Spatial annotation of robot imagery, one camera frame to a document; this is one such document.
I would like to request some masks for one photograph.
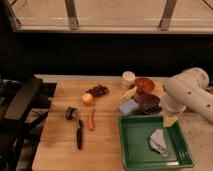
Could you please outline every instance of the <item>cup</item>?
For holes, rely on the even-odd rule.
[[[122,83],[124,87],[130,88],[135,82],[135,74],[131,71],[125,71],[122,74]]]

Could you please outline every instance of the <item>wall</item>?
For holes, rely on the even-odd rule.
[[[17,35],[25,62],[36,72],[169,76],[200,66],[213,73],[212,35]]]

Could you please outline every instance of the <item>carrot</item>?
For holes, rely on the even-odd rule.
[[[94,130],[94,122],[93,122],[94,113],[95,109],[92,109],[88,114],[87,127],[90,131]]]

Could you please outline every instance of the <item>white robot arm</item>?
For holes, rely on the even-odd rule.
[[[191,68],[169,78],[161,103],[163,110],[178,114],[189,107],[213,123],[213,95],[205,90],[208,84],[208,74],[201,68]]]

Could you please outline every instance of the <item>plastic container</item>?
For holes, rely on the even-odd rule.
[[[149,145],[150,135],[164,130],[169,156],[164,158]],[[194,166],[180,125],[163,128],[162,116],[131,116],[119,119],[123,166],[127,171],[190,168]]]

